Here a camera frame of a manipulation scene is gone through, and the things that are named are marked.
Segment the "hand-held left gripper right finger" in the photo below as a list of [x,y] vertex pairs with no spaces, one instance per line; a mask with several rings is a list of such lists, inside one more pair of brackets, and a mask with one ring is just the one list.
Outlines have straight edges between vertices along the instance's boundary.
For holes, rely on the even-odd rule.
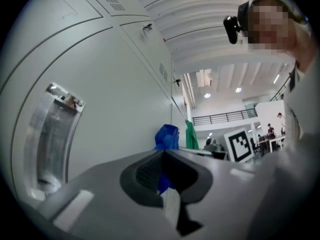
[[248,193],[261,166],[165,150],[163,165],[180,191],[180,216],[164,223],[164,240],[245,240],[253,202]]

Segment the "black mezzanine railing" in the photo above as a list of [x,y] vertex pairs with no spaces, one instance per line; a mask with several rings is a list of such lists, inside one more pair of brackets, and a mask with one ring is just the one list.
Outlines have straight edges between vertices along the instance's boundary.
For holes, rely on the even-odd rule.
[[227,112],[227,113],[220,113],[220,114],[213,114],[207,116],[197,116],[192,118],[192,123],[194,126],[201,126],[201,125],[213,125],[213,124],[220,124],[220,123],[228,123],[228,122],[235,122],[239,120],[246,120],[251,118],[256,118],[258,113],[255,108]]

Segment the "person's white knit top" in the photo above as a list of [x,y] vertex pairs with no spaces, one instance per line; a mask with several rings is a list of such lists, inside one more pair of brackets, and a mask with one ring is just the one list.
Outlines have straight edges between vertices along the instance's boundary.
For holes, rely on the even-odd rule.
[[284,93],[285,139],[291,147],[304,135],[320,134],[320,52],[306,73],[295,66]]

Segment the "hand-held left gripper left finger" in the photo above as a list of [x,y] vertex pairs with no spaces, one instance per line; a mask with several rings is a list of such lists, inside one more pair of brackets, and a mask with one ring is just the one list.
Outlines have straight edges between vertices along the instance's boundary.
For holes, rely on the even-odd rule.
[[38,212],[66,240],[165,240],[158,195],[163,152],[95,165],[48,197]]

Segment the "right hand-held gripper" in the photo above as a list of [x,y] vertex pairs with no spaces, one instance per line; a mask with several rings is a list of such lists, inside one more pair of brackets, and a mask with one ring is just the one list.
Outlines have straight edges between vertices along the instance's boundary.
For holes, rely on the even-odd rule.
[[[218,159],[246,163],[253,158],[253,148],[245,127],[220,129],[213,137],[212,143],[216,145],[216,151],[213,153]],[[179,150],[203,157],[213,156],[212,152],[202,149],[180,147]]]

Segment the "grey metal locker cabinet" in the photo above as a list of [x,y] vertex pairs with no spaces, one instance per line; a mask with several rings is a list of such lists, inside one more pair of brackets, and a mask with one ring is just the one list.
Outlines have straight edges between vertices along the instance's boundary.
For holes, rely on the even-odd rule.
[[[150,45],[147,39],[138,39],[137,31],[149,34],[153,40],[163,37],[155,22],[139,0],[30,0],[22,9],[8,33],[0,51],[0,91],[17,67],[38,47],[58,37],[74,41],[81,35],[115,28],[133,39],[140,49]],[[183,95],[175,66],[169,55],[171,66],[160,73],[171,74],[172,121],[179,129],[179,145],[186,144],[186,123],[183,112]]]

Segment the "white office desk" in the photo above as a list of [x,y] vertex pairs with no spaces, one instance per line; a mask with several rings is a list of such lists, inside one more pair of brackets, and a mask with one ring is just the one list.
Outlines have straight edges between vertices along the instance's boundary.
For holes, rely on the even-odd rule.
[[259,149],[261,155],[264,156],[266,153],[272,153],[273,151],[277,150],[278,147],[282,149],[284,146],[284,139],[284,135],[275,138],[261,136],[258,139],[258,142],[255,144],[255,147]]

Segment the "green jacket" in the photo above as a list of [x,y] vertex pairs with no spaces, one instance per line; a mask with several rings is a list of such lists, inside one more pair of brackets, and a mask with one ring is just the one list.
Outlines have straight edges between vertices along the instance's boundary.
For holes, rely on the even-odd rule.
[[186,148],[199,150],[198,139],[194,129],[194,125],[189,120],[185,120],[186,124]]

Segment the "blue cleaning cloth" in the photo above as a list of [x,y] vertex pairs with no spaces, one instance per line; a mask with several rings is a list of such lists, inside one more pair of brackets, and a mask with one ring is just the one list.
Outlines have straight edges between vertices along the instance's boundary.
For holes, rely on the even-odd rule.
[[[156,133],[154,150],[178,150],[179,149],[179,128],[171,125],[164,124]],[[169,180],[168,176],[163,172],[159,178],[157,191],[162,195],[167,189],[175,189],[174,185]]]

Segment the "person's left forearm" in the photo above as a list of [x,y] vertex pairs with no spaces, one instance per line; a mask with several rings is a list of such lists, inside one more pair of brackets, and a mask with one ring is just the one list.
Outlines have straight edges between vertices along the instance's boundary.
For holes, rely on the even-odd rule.
[[276,157],[246,240],[320,240],[320,133]]

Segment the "grey metal locker door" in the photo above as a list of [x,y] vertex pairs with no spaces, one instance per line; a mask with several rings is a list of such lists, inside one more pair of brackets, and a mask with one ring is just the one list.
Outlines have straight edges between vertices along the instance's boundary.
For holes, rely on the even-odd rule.
[[33,112],[51,82],[85,102],[67,183],[93,166],[154,147],[157,131],[172,122],[172,77],[160,73],[172,63],[162,39],[141,30],[137,36],[149,46],[140,49],[111,27],[75,40],[55,37],[13,72],[0,91],[0,172],[16,200],[37,207],[50,196],[40,201],[28,195],[24,147]]

